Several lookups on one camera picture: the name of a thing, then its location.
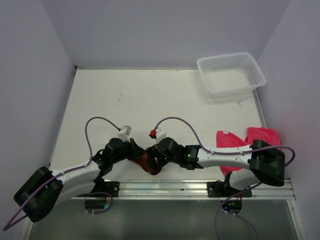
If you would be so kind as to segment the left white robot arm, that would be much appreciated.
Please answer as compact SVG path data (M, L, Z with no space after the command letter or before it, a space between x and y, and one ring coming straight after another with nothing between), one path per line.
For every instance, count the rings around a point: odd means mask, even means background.
M112 138L91 159L68 169L38 168L13 199L32 222L46 217L58 204L80 195L99 196L103 193L103 176L123 160L136 161L146 151L131 138L122 141Z

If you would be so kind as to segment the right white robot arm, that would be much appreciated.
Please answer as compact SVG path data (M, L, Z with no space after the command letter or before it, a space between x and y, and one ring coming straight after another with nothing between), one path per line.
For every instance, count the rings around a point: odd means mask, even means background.
M190 171L236 167L237 170L228 172L224 181L216 186L221 194L231 197L259 183L282 187L285 182L285 154L278 146L262 140L254 140L252 144L240 147L205 149L201 145L183 146L165 137L147 149L147 162L156 169L173 163Z

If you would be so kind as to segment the pink towel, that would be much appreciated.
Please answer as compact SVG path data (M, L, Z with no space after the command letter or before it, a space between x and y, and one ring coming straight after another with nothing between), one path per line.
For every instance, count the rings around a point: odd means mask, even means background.
M218 131L216 133L217 148L235 148L252 145L254 140L262 140L271 146L280 145L278 133L272 128L248 127L247 136L243 140L232 132Z

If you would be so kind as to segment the brown towel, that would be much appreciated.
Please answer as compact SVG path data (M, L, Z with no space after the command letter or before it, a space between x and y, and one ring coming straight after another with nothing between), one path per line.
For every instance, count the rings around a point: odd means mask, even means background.
M159 174L162 167L157 160L157 151L154 146L148 147L146 149L141 148L137 145L133 138L130 138L130 148L131 153L127 158L139 165L145 172L155 176Z

